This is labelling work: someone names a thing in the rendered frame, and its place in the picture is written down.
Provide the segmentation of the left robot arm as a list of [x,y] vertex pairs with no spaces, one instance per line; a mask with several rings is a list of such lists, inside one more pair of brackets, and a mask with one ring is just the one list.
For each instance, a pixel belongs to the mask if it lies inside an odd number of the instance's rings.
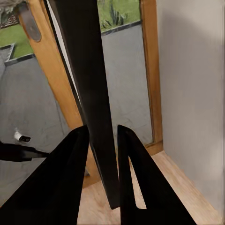
[[32,161],[32,158],[46,158],[49,155],[49,153],[29,148],[28,144],[24,142],[30,142],[31,138],[23,132],[15,131],[13,138],[16,139],[16,144],[4,144],[0,142],[0,160],[24,162]]

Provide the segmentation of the poster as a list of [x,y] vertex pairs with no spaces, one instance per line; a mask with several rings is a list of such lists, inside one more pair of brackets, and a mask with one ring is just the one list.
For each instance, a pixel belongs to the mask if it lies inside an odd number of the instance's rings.
[[120,206],[119,171],[97,0],[43,0],[111,209]]

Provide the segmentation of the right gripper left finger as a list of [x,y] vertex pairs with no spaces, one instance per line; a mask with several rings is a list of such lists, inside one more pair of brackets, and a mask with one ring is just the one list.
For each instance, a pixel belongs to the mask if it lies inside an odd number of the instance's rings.
[[73,129],[0,208],[0,225],[77,225],[89,143]]

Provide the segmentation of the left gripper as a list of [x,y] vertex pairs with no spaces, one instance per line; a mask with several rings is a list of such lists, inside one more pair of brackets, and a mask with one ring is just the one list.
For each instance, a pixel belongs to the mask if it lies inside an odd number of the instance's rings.
[[19,144],[6,144],[1,151],[1,158],[4,161],[24,162],[32,161],[32,158],[46,158],[49,153],[36,151]]

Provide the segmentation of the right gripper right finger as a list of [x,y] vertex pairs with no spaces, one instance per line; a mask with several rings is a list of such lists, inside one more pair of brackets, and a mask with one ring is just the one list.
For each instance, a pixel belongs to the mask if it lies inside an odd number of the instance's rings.
[[[129,165],[133,166],[147,209],[136,207]],[[136,133],[118,125],[121,225],[196,225]]]

